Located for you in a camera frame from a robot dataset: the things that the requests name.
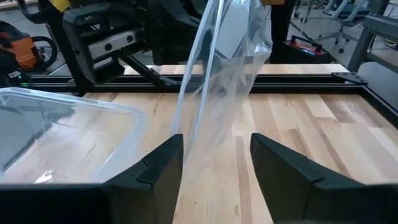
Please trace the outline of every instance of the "butcher block countertop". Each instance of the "butcher block countertop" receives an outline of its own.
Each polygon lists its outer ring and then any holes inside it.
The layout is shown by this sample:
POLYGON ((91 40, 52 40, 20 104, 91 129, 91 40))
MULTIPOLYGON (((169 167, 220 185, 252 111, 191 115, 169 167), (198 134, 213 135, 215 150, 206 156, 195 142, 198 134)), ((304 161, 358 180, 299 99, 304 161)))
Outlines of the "butcher block countertop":
MULTIPOLYGON (((184 66, 155 67, 182 74, 184 66)), ((260 73, 347 72, 341 65, 264 65, 260 73)), ((150 115, 143 154, 170 137, 178 94, 88 93, 87 98, 134 105, 150 115)), ((398 182, 398 130, 359 95, 253 94, 233 136, 178 197, 174 223, 271 223, 249 151, 261 133, 364 184, 398 182)))

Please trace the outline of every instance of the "plastic bag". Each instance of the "plastic bag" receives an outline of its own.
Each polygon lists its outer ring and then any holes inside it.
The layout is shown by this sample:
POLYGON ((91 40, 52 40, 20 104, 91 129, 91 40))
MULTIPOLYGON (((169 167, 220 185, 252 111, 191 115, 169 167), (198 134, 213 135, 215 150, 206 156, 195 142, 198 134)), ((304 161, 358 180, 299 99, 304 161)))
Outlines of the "plastic bag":
POLYGON ((185 171, 200 171, 230 131, 234 112, 271 54, 265 22, 260 0, 208 1, 171 130, 184 135, 185 171))

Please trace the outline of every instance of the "floor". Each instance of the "floor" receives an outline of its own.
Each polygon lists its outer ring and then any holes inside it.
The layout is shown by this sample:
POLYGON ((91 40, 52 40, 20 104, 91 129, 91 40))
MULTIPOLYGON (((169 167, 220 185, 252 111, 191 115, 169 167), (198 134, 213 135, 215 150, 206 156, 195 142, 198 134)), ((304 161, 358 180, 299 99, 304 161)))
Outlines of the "floor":
MULTIPOLYGON (((391 10, 391 6, 389 6, 386 10, 386 14, 388 14, 391 10)), ((304 15, 306 11, 306 6, 299 10, 300 15, 304 15)), ((331 21, 327 19, 327 15, 322 13, 322 10, 314 9, 310 15, 310 18, 306 24, 302 24, 300 22, 300 17, 298 19, 292 18, 292 22, 301 28, 306 34, 308 34, 312 38, 318 37, 319 33, 325 32, 326 27, 331 30, 338 30, 339 24, 335 21, 331 21)), ((392 17, 398 18, 398 9, 392 13, 392 17)), ((47 29, 44 25, 36 25, 28 22, 24 16, 18 11, 1 11, 0 12, 0 21, 7 21, 20 29, 23 32, 28 32, 31 36, 35 35, 49 35, 47 29)), ((271 32, 271 24, 270 24, 270 15, 267 17, 267 29, 271 32)), ((354 36, 359 37, 361 33, 361 26, 345 29, 345 32, 354 36)), ((290 26, 289 36, 298 35, 303 36, 297 29, 290 26)), ((354 48, 356 46, 356 42, 350 42, 345 48, 345 52, 343 54, 338 53, 338 47, 334 45, 334 40, 325 40, 322 42, 323 47, 329 51, 329 53, 334 56, 334 58, 344 66, 347 66, 349 60, 353 54, 354 48)), ((377 38, 374 44, 374 49, 388 49, 388 47, 384 44, 384 41, 381 38, 377 38)), ((139 59, 142 60, 143 63, 150 63, 151 59, 148 55, 141 55, 139 59)), ((52 70, 58 68, 62 62, 62 56, 59 56, 59 62, 54 65, 52 70)), ((68 73, 68 68, 66 66, 59 68, 55 73, 65 75, 68 73)), ((398 99, 394 98, 394 96, 398 95, 398 89, 396 85, 398 83, 398 74, 393 71, 386 69, 385 67, 375 63, 368 62, 364 63, 358 72, 361 76, 363 76, 372 87, 382 95, 389 103, 398 107, 398 99)))

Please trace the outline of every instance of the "plastic bin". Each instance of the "plastic bin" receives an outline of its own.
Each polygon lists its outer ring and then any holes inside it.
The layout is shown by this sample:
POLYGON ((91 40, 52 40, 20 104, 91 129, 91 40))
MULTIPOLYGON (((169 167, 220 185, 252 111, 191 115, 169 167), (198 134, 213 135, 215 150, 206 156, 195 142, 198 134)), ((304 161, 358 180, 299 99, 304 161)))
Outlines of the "plastic bin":
POLYGON ((135 164, 147 126, 134 107, 0 89, 0 183, 104 182, 135 164))

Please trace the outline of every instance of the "chair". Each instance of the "chair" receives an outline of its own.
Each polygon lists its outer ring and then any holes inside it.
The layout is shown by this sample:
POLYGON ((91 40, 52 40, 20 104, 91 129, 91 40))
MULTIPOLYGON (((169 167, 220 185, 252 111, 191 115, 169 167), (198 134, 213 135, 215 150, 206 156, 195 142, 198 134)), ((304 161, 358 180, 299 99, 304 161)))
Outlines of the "chair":
POLYGON ((335 45, 343 38, 345 43, 340 46, 339 53, 344 52, 346 44, 352 41, 358 41, 357 38, 344 33, 344 27, 354 27, 364 20, 370 14, 370 10, 362 7, 365 0, 357 1, 357 4, 348 4, 349 0, 343 0, 339 6, 335 7, 336 0, 330 0, 323 13, 330 16, 331 20, 337 21, 341 24, 338 32, 321 33, 315 42, 335 38, 335 45))

